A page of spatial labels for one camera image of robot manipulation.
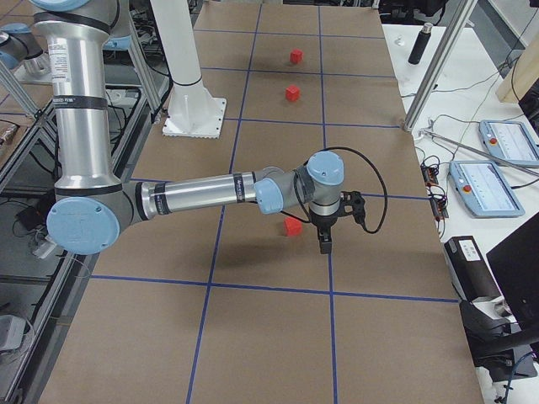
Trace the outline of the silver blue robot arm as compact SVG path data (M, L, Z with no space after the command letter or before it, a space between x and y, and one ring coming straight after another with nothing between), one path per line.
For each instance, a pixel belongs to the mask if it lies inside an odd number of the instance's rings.
M13 70L23 65L34 77L50 71L49 59L38 43L30 27L22 23L5 24L1 27L1 62Z
M344 208L344 162L319 151L300 167L229 173L177 183L123 183L113 172L104 45L130 26L126 1L36 1L36 28L46 37L52 103L61 152L56 203L46 219L56 244L92 255L112 246L123 230L176 211L255 203L266 215L308 208L322 253Z

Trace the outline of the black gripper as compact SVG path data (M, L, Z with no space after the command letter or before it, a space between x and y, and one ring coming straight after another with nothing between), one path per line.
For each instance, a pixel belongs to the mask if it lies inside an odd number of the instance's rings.
M314 211L310 212L310 220L318 230L318 242L321 254L332 252L331 228L337 222L339 216L336 213L331 215L319 215Z

